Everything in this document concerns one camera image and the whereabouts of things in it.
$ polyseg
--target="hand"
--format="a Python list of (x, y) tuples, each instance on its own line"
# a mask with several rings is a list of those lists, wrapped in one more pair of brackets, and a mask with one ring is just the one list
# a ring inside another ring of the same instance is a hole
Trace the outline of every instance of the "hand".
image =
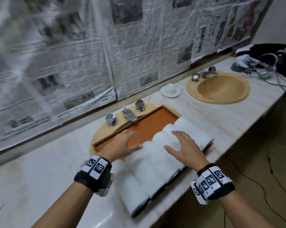
[(125, 158), (132, 152), (143, 148), (143, 145), (135, 145), (128, 147), (128, 142), (131, 137), (138, 135), (137, 132), (124, 130), (108, 143), (99, 153), (100, 157), (106, 158), (110, 163)]
[(172, 131), (172, 134), (179, 139), (181, 150), (176, 151), (170, 146), (164, 146), (164, 149), (166, 149), (169, 154), (197, 172), (209, 164), (200, 148), (188, 134), (183, 131)]

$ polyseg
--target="beige sink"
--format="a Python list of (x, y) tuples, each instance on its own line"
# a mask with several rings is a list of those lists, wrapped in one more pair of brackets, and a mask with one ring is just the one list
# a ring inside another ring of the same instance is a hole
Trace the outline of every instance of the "beige sink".
[(223, 70), (216, 71), (217, 77), (208, 75), (198, 82), (191, 79), (186, 91), (194, 99), (212, 104), (232, 104), (243, 101), (250, 92), (248, 81), (236, 74)]

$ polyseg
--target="orange tray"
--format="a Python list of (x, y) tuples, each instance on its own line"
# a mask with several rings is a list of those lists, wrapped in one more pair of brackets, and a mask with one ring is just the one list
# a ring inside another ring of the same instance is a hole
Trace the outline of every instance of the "orange tray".
[(96, 152), (101, 151), (104, 146), (111, 142), (115, 136), (121, 133), (123, 130), (133, 130), (139, 133), (138, 136), (134, 136), (129, 140), (129, 146), (143, 144), (146, 141), (151, 141), (153, 136), (162, 131), (167, 124), (174, 124), (178, 118), (179, 116), (174, 114), (168, 108), (165, 106), (160, 106), (148, 114), (140, 117), (137, 121), (122, 127), (113, 134), (94, 143), (92, 146)]

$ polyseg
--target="towel stack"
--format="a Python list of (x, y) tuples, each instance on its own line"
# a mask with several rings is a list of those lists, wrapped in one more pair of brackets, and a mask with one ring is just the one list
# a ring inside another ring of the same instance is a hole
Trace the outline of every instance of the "towel stack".
[(184, 117), (168, 124), (152, 141), (143, 143), (143, 149), (132, 153), (125, 161), (113, 163), (112, 173), (116, 178), (113, 184), (126, 209), (134, 215), (150, 199), (182, 171), (185, 166), (164, 149), (165, 145), (180, 151), (181, 144), (171, 132), (179, 130), (187, 133), (203, 150), (213, 139)]

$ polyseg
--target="left hand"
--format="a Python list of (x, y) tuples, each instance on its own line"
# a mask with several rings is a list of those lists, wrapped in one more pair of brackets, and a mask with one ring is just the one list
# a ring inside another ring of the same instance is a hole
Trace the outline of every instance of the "left hand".
[(134, 135), (138, 135), (138, 133), (131, 130), (122, 131), (99, 153), (97, 153), (97, 155), (106, 158), (110, 163), (112, 163), (118, 159), (125, 158), (139, 149), (142, 149), (142, 144), (128, 147), (129, 139)]

